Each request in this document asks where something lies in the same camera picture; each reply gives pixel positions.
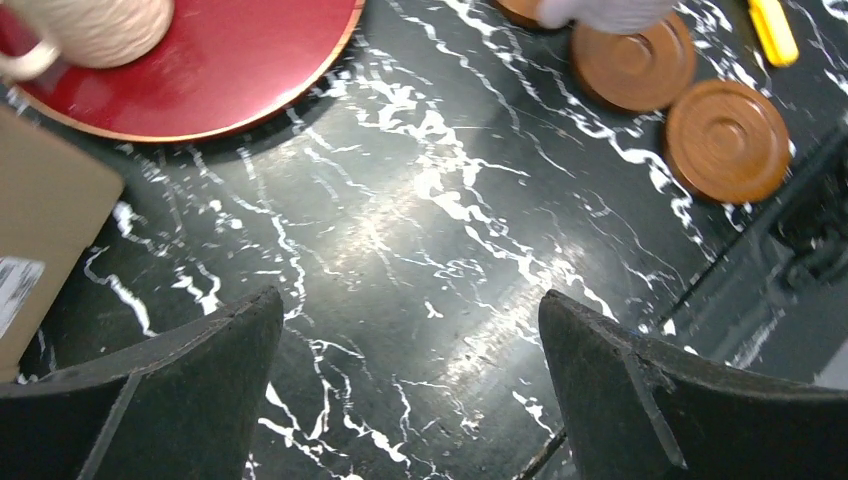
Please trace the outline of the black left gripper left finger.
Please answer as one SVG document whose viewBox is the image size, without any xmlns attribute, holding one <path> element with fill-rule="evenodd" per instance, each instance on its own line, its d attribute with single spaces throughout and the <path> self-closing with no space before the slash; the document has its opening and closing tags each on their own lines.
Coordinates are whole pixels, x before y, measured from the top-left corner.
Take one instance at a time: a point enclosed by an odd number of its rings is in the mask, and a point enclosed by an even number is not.
<svg viewBox="0 0 848 480">
<path fill-rule="evenodd" d="M 5 479 L 238 479 L 283 327 L 274 288 L 1 388 Z"/>
</svg>

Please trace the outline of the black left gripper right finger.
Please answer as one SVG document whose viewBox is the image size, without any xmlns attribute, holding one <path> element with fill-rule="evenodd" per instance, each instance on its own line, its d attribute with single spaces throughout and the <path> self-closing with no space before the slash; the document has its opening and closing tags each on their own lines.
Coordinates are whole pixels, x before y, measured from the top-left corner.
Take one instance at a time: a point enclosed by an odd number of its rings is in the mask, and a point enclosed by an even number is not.
<svg viewBox="0 0 848 480">
<path fill-rule="evenodd" d="M 538 324 L 584 479 L 843 479 L 847 394 L 721 365 L 565 294 Z"/>
</svg>

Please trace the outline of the brown wooden coaster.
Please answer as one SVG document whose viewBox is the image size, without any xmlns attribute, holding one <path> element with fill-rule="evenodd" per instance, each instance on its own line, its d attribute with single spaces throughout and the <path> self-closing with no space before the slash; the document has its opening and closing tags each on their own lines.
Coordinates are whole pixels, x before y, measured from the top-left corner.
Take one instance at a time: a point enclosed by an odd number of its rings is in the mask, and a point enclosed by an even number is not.
<svg viewBox="0 0 848 480">
<path fill-rule="evenodd" d="M 628 35 L 578 23 L 570 56 L 573 73 L 587 95 L 632 113 L 671 105 L 693 83 L 697 65 L 689 30 L 675 13 Z"/>
</svg>

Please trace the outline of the cream yellow mug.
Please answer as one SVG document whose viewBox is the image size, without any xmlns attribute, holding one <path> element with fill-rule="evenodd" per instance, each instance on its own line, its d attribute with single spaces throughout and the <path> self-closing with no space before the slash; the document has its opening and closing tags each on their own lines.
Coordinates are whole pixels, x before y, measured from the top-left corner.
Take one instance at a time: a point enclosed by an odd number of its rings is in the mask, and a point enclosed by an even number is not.
<svg viewBox="0 0 848 480">
<path fill-rule="evenodd" d="M 63 58 L 73 65 L 106 69 L 146 55 L 165 37 L 175 3 L 167 0 L 3 1 L 39 42 L 23 55 L 1 56 L 1 73 L 32 80 Z"/>
</svg>

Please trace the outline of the lilac textured mug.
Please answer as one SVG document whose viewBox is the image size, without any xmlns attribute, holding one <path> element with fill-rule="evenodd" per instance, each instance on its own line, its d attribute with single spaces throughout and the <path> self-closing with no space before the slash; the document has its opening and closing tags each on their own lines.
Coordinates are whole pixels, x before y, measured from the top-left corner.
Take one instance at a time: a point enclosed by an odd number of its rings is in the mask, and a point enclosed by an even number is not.
<svg viewBox="0 0 848 480">
<path fill-rule="evenodd" d="M 655 25 L 678 4 L 678 0 L 540 0 L 534 13 L 548 29 L 574 20 L 605 33 L 633 34 Z"/>
</svg>

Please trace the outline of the dark wooden coaster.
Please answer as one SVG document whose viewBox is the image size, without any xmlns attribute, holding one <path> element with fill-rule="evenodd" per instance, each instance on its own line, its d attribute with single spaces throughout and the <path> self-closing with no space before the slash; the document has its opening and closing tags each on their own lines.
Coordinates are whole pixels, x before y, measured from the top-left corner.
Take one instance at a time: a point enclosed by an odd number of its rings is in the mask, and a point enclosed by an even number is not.
<svg viewBox="0 0 848 480">
<path fill-rule="evenodd" d="M 494 5 L 513 24 L 531 30 L 543 30 L 538 22 L 540 0 L 494 0 Z"/>
</svg>

